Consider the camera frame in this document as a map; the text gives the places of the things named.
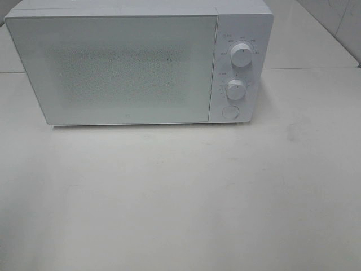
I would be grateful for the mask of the white microwave knob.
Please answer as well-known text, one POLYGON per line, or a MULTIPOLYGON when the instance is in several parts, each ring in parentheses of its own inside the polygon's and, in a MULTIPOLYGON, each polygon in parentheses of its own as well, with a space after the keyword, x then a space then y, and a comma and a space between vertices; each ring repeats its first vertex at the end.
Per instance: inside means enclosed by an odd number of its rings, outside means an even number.
POLYGON ((226 84, 226 95, 229 100, 242 99, 246 90, 246 84, 242 80, 231 80, 226 84))
POLYGON ((252 62, 254 48, 246 41, 240 41, 230 50, 231 63, 235 67, 245 67, 252 62))

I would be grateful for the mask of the white microwave oven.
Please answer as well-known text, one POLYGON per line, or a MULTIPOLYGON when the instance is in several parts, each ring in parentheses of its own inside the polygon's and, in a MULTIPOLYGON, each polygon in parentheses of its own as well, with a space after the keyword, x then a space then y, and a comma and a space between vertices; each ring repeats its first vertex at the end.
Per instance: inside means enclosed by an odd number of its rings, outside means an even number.
POLYGON ((264 1, 21 1, 4 22, 49 125, 242 123, 274 16, 264 1))

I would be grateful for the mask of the white microwave door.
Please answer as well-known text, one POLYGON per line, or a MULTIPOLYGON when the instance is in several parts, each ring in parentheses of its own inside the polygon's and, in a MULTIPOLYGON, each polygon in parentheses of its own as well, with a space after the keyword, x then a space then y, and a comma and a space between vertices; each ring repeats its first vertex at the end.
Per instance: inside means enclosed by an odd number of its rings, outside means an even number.
POLYGON ((215 16, 6 23, 50 125, 208 120, 215 16))

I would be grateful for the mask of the round white door button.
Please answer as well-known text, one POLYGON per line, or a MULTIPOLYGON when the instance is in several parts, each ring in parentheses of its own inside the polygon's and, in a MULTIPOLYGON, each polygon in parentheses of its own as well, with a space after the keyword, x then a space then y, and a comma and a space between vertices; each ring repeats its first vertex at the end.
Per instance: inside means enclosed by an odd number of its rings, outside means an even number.
POLYGON ((222 110, 222 116, 225 119, 237 119, 239 115, 239 109, 236 106, 228 106, 222 110))

